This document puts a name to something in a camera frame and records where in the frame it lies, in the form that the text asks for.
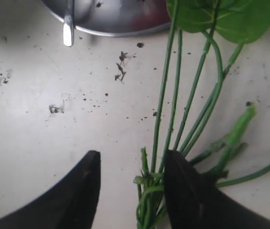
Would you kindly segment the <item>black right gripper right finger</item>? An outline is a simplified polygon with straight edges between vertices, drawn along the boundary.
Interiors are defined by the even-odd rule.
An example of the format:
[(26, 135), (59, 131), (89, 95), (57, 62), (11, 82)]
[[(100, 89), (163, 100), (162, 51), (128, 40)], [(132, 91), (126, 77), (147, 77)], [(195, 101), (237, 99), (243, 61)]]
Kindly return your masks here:
[(221, 192), (177, 151), (164, 162), (164, 197), (173, 229), (270, 229), (270, 219)]

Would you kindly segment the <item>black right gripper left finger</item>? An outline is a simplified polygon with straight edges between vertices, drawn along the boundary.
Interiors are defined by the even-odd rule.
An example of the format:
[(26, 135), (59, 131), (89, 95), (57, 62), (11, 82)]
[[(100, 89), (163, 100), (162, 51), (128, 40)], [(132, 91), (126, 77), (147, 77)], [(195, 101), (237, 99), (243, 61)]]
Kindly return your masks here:
[(0, 229), (90, 229), (101, 187), (101, 154), (90, 150), (56, 185), (0, 218)]

